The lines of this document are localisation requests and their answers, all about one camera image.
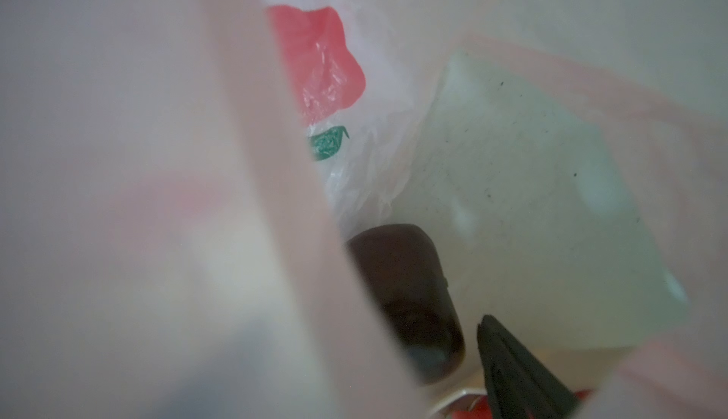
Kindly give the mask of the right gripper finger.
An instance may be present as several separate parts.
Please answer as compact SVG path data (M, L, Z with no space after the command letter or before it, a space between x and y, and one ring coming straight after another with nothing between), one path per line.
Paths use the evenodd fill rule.
M559 419L580 399L492 315L477 330L487 403L495 418Z

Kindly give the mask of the dark brown toy plum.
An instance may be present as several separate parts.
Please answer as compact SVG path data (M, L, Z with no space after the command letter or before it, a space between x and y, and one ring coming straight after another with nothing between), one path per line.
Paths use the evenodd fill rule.
M347 248L419 382L451 375L466 343L430 237L417 225L384 225L354 236Z

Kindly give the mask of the pink plastic bag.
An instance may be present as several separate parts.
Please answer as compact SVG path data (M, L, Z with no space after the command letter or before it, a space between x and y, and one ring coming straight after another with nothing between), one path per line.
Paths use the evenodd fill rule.
M3 417L427 417L391 216L578 417L726 417L727 0L1 0Z

